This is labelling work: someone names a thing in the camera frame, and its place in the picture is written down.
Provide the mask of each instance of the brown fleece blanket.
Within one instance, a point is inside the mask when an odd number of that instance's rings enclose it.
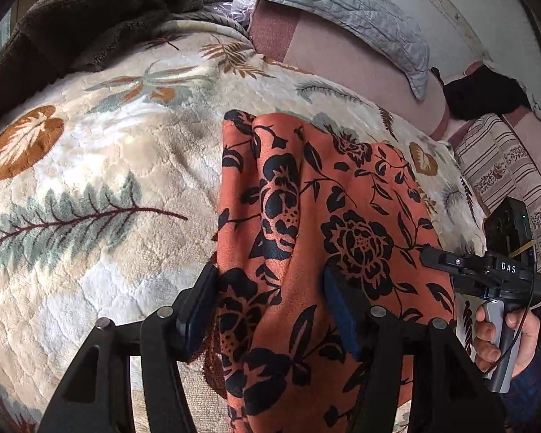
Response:
[[[0,117],[74,71],[101,71],[170,13],[232,0],[40,0],[0,51]]]

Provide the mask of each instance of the floral blanket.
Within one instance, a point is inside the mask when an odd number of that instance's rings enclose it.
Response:
[[[358,142],[401,151],[417,184],[409,195],[443,248],[484,252],[485,215],[445,145],[339,85],[264,59],[231,28],[169,22],[112,68],[69,75],[3,119],[0,405],[21,431],[35,431],[97,318],[143,319],[216,258],[221,167],[245,165],[239,146],[222,142],[231,109],[294,115],[351,159]],[[470,353],[472,303],[436,299]],[[180,366],[199,432],[229,430],[217,340],[212,331]],[[131,371],[144,432],[140,360]],[[396,431],[407,413],[408,403]]]

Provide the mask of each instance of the handle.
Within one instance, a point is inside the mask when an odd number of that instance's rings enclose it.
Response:
[[[495,325],[497,331],[493,340],[493,344],[496,345],[503,355],[513,343],[516,331],[510,328],[505,323],[505,316],[507,315],[508,308],[505,308],[505,303],[499,299],[486,302],[483,304],[485,309],[485,320]],[[503,358],[494,371],[486,376],[487,388],[491,392],[506,393],[509,392],[509,386],[511,385],[511,376],[515,368],[515,361],[519,353],[519,345],[521,343],[521,334],[517,338],[517,342],[513,346],[513,349]]]

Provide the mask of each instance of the pink pillowcase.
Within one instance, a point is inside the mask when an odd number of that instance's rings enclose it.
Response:
[[[443,87],[428,77],[417,101],[405,74],[358,37],[301,9],[258,0],[250,37],[257,52],[349,88],[398,114],[434,140],[447,128]]]
[[[445,83],[463,78],[464,76],[469,76],[481,65],[483,65],[483,62],[480,60],[478,62],[473,62],[465,70],[464,74],[452,76],[450,79],[446,80]],[[509,114],[505,114],[502,117],[517,136],[518,141],[521,142],[523,148],[541,175],[541,121],[530,109],[523,106],[518,107],[515,111],[509,112]],[[467,132],[473,123],[474,121],[448,119],[447,129],[443,134],[442,140],[448,141],[454,148],[457,148],[463,138],[467,135]]]

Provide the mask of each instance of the cable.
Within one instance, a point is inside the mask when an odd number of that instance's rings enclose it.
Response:
[[[529,308],[531,308],[531,303],[533,301],[533,293],[535,290],[535,275],[536,275],[536,268],[537,268],[537,254],[535,244],[533,245],[533,276],[531,278],[531,291],[529,292],[529,302],[527,303],[527,307],[525,308],[525,312],[523,313],[523,317],[521,318],[521,323],[519,324],[519,328],[517,329],[517,332],[515,333],[515,337],[513,338],[513,342],[511,342],[511,345],[509,345],[509,348],[505,350],[505,353],[503,353],[498,360],[491,365],[491,367],[485,371],[483,374],[483,378],[485,378],[489,373],[491,373],[494,369],[496,369],[501,361],[511,352],[513,347],[515,346],[515,343],[517,343],[517,340],[519,339],[519,335],[521,335],[521,331],[523,330],[523,324],[525,323],[525,319],[527,318],[527,313],[529,312]]]

